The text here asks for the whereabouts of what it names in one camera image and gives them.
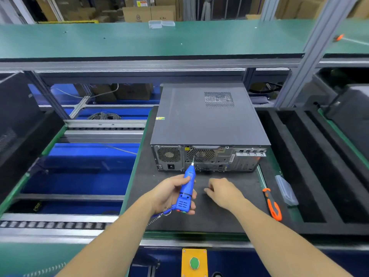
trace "blue electric screwdriver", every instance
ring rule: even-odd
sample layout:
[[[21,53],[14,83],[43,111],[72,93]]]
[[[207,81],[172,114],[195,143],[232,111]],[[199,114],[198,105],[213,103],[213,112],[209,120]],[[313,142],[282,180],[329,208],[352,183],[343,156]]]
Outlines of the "blue electric screwdriver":
[[[179,196],[177,199],[175,209],[177,211],[188,213],[191,207],[191,199],[192,199],[192,191],[193,191],[193,184],[195,182],[195,166],[193,165],[193,161],[195,160],[195,156],[192,159],[191,165],[187,168],[186,172],[184,173],[184,177],[190,176],[191,180],[181,187],[181,191],[179,192]]]

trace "person's left hand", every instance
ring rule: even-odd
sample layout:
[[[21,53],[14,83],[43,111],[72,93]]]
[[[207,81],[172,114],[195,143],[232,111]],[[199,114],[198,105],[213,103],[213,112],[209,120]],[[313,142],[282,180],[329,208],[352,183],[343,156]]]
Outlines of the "person's left hand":
[[[184,174],[166,178],[147,193],[151,200],[154,214],[159,214],[176,204],[181,186],[188,183],[190,177],[184,178]],[[192,199],[196,199],[197,192],[193,190]],[[189,215],[195,214],[196,205],[191,201]]]

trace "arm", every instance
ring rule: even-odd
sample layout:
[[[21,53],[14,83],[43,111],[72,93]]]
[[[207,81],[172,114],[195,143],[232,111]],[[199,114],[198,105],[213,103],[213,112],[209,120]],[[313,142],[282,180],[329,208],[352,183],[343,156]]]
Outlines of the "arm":
[[[104,230],[59,272],[57,277],[122,277],[136,254],[141,238],[152,215],[177,202],[180,186],[190,177],[183,175],[162,181],[153,190],[141,196],[112,225]],[[188,214],[195,214],[191,202]]]
[[[205,192],[238,219],[271,276],[351,276],[305,238],[256,208],[227,179],[210,179]]]

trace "person's right hand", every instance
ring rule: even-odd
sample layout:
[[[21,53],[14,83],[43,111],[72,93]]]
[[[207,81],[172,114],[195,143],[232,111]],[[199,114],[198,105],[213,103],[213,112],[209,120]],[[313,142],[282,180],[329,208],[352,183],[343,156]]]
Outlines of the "person's right hand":
[[[228,211],[239,200],[245,199],[242,192],[226,178],[210,178],[209,188],[205,188],[204,191],[216,204]]]

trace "orange tool handle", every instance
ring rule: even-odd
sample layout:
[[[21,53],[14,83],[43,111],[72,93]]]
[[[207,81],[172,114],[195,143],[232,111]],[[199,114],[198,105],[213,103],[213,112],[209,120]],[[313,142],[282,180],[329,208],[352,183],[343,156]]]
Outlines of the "orange tool handle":
[[[266,203],[268,204],[271,216],[275,220],[280,222],[282,220],[282,213],[280,212],[277,202],[274,201],[270,189],[269,188],[263,189],[263,193],[266,199]]]

